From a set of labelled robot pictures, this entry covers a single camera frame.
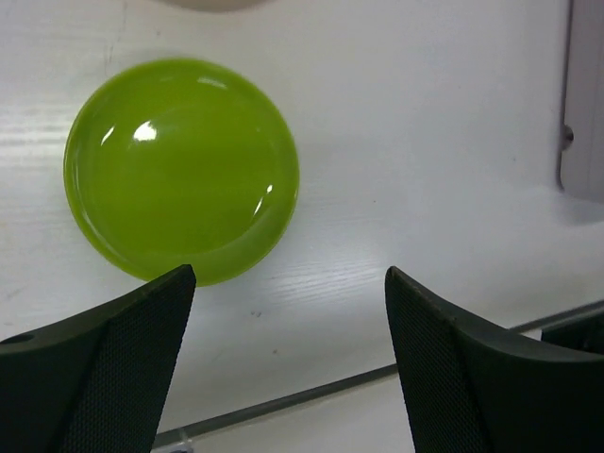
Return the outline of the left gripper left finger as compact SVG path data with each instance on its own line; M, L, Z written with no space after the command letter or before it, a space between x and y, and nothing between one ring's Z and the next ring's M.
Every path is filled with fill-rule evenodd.
M4 452L149 452L196 285L181 265L1 343Z

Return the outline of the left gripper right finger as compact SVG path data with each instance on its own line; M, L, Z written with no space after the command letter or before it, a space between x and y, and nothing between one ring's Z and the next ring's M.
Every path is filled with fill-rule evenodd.
M418 452L599 452L603 319L532 339L392 267L385 305Z

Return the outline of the green plate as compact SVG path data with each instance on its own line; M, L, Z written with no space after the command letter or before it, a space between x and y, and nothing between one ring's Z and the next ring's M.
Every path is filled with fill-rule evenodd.
M273 101L228 68L188 58L106 81L77 113L63 158L70 211L101 256L144 280L188 264L201 286L276 247L299 174Z

